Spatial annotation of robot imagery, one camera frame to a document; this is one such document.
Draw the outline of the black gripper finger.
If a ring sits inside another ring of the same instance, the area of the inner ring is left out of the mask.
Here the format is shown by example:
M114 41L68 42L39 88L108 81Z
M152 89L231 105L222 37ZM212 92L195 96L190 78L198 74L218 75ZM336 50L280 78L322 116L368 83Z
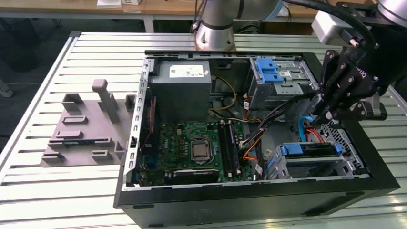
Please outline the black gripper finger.
M350 63L338 63L338 68L330 78L331 96L323 109L323 118L331 120L338 117L338 110L344 109L356 83L356 68Z
M336 68L338 68L338 62L339 62L339 53L335 50L327 50L326 51L326 57L322 65L322 74L320 74L320 101L316 104L312 114L320 115L323 112L323 109L326 107L326 103L328 101L328 98L332 94L331 92L331 86L330 86L330 78L334 75Z

